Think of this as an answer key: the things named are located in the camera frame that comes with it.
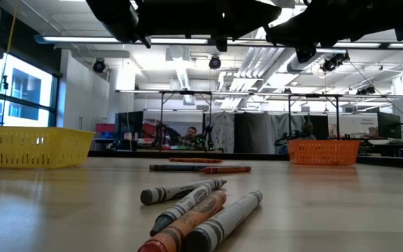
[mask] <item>ceiling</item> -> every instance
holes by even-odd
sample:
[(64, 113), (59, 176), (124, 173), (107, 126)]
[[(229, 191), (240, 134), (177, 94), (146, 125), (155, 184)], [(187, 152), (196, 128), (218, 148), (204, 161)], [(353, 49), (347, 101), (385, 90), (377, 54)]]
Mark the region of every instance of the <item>ceiling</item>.
[[(43, 35), (62, 36), (111, 36), (104, 26), (93, 16), (86, 2), (60, 0), (21, 0), (18, 18)], [(10, 13), (14, 11), (17, 0), (3, 0), (1, 6)], [(256, 38), (257, 31), (248, 34)], [(385, 31), (364, 36), (360, 41), (396, 41), (394, 31)], [(136, 60), (142, 74), (136, 77), (140, 84), (169, 83), (176, 78), (176, 72), (165, 65), (168, 46), (154, 45), (151, 49), (143, 45), (80, 45), (81, 51), (125, 50)], [(246, 59), (249, 48), (229, 47), (228, 52), (218, 52), (210, 46), (188, 46), (195, 66), (188, 69), (189, 79), (218, 80), (221, 71), (208, 68), (212, 55), (219, 55), (222, 68), (239, 69)], [(396, 50), (349, 50), (351, 64), (345, 64), (338, 71), (326, 78), (317, 74), (318, 64), (313, 64), (306, 71), (310, 75), (301, 75), (294, 79), (296, 88), (305, 92), (338, 92), (346, 90), (365, 79), (374, 78), (381, 92), (389, 92), (391, 79), (403, 70), (403, 51)], [(113, 66), (121, 65), (121, 59), (110, 61)]]

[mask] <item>yellow basket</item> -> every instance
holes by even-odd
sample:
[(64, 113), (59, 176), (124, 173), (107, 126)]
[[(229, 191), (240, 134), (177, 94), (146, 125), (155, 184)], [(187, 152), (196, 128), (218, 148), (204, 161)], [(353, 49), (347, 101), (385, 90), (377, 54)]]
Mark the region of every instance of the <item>yellow basket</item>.
[(86, 161), (94, 132), (56, 127), (0, 127), (0, 167), (60, 168)]

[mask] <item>orange crayon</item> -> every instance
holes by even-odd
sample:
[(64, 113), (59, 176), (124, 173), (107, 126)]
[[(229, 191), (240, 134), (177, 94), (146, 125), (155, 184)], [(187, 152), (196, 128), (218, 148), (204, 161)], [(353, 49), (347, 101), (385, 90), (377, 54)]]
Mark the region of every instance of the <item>orange crayon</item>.
[(178, 252), (184, 237), (222, 208), (227, 196), (223, 191), (211, 193), (204, 201), (146, 241), (138, 252)]
[(251, 172), (251, 167), (207, 167), (200, 169), (206, 174), (224, 174), (224, 173), (239, 173)]
[(177, 157), (171, 157), (169, 158), (170, 162), (205, 162), (205, 163), (213, 163), (213, 164), (219, 164), (223, 162), (223, 160), (213, 160), (213, 159), (207, 159), (207, 158), (177, 158)]

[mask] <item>orange basket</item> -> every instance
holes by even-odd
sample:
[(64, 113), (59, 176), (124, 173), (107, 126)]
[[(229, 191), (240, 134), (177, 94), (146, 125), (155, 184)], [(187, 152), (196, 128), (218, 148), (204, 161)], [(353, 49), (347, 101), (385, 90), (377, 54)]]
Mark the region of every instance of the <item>orange basket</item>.
[(354, 165), (360, 141), (292, 140), (290, 161), (299, 165)]

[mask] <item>table surface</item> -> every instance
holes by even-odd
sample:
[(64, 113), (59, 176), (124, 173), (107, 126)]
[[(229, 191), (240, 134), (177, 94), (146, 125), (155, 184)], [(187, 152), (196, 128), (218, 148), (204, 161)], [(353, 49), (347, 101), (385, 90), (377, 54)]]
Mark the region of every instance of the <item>table surface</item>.
[(252, 173), (149, 171), (165, 163), (93, 157), (67, 169), (0, 169), (0, 251), (136, 251), (172, 204), (142, 205), (143, 189), (210, 178), (228, 180), (226, 205), (264, 195), (215, 251), (403, 251), (403, 169), (227, 161)]

